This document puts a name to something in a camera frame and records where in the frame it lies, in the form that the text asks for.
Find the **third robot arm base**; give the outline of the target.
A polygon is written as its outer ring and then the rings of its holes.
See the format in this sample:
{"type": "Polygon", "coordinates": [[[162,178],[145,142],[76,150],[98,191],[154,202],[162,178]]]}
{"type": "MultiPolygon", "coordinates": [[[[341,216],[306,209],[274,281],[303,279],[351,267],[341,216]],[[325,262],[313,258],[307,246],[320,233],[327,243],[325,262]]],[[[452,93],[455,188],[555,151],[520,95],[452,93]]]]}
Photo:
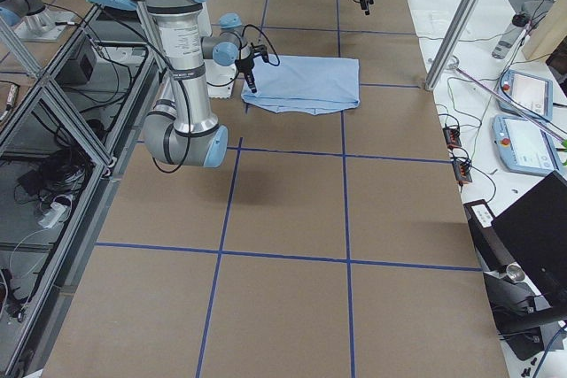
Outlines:
{"type": "Polygon", "coordinates": [[[1,0],[1,17],[22,41],[55,42],[75,14],[53,11],[43,0],[1,0]]]}

